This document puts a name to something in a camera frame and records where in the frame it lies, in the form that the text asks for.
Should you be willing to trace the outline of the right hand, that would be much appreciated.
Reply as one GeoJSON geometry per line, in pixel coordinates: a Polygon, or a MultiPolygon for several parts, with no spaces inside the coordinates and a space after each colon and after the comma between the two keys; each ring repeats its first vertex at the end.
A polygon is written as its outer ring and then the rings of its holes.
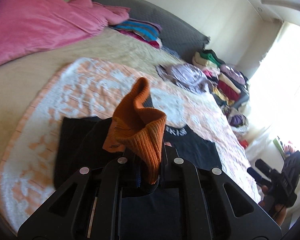
{"type": "MultiPolygon", "coordinates": [[[[261,190],[262,190],[264,197],[263,197],[263,200],[261,200],[258,204],[260,207],[265,207],[266,204],[265,204],[264,200],[268,193],[268,188],[266,187],[266,185],[263,185],[263,186],[261,186],[261,190]]],[[[276,212],[273,215],[272,219],[278,224],[278,226],[281,226],[286,218],[287,208],[285,205],[277,204],[275,206],[275,210],[276,210],[276,212]]]]}

